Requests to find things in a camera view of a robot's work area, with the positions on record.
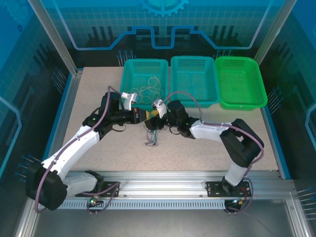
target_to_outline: teal basket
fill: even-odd
[[[138,93],[138,102],[133,106],[151,112],[153,101],[163,100],[168,95],[168,62],[163,59],[126,60],[120,91]]]
[[[215,62],[211,57],[176,56],[171,59],[171,93],[177,90],[190,93],[202,108],[219,102],[219,87]],[[180,100],[185,107],[196,108],[187,95],[175,94],[172,100]]]

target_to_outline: gear logo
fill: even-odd
[[[21,25],[29,16],[27,0],[0,0],[0,7],[5,7],[11,17]]]
[[[147,10],[149,14],[164,17],[171,16],[173,13],[178,14],[178,10],[184,9],[184,4],[188,4],[189,0],[140,0],[143,10]]]

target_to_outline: speckled tabletop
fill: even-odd
[[[123,68],[84,68],[68,124],[65,141],[77,132],[83,120],[100,106],[108,85],[119,90]],[[277,164],[264,125],[261,111],[228,111],[219,104],[203,109],[203,120],[230,122],[246,121],[265,144],[265,156],[253,169],[276,170]],[[187,109],[198,117],[198,109]],[[231,159],[219,142],[188,139],[169,130],[160,131],[158,146],[145,146],[144,124],[128,125],[126,131],[110,132],[74,165],[72,170],[95,171],[206,171],[228,170]]]

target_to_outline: plastic basket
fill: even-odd
[[[149,79],[153,76],[160,81],[161,99],[166,98],[168,94],[168,62],[163,59],[128,59],[124,65],[120,91],[138,93],[142,87],[149,86]],[[153,100],[160,98],[160,95],[155,92],[156,90],[153,92],[145,90],[140,96],[140,102],[133,106],[152,111]]]
[[[201,56],[176,56],[171,59],[171,93],[182,90],[190,93],[202,108],[219,102],[219,88],[214,59]],[[187,95],[175,94],[186,107],[196,107]]]
[[[215,65],[223,109],[253,110],[267,104],[267,94],[255,60],[223,56],[215,60]]]

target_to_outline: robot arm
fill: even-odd
[[[157,109],[159,115],[145,121],[146,127],[150,130],[162,129],[165,125],[168,125],[176,127],[179,133],[187,138],[202,138],[223,142],[232,159],[231,166],[222,180],[222,188],[227,195],[231,195],[233,189],[243,180],[251,162],[260,153],[260,147],[248,136],[225,125],[242,129],[264,146],[262,140],[241,119],[236,119],[232,123],[223,123],[222,126],[215,126],[210,122],[201,122],[198,118],[189,117],[179,100],[169,102],[168,110],[161,100],[156,100],[154,108]]]
[[[136,96],[132,94],[125,100],[126,104],[131,104],[135,98]],[[48,209],[57,209],[67,197],[82,192],[95,191],[98,193],[103,190],[103,177],[96,172],[86,171],[79,176],[67,178],[66,175],[87,150],[112,130],[114,124],[137,124],[149,117],[148,112],[139,108],[128,107],[129,110],[120,110],[120,99],[120,94],[111,92],[109,107],[102,122],[93,131],[78,139],[78,136],[90,130],[101,118],[107,100],[106,93],[102,98],[99,114],[92,114],[84,120],[80,129],[70,141],[77,140],[60,155],[57,161],[55,160],[56,156],[70,141],[42,163],[33,162],[28,167],[26,175],[26,195],[28,197],[35,199],[43,174],[52,162],[54,165],[44,180],[39,197],[39,203]]]

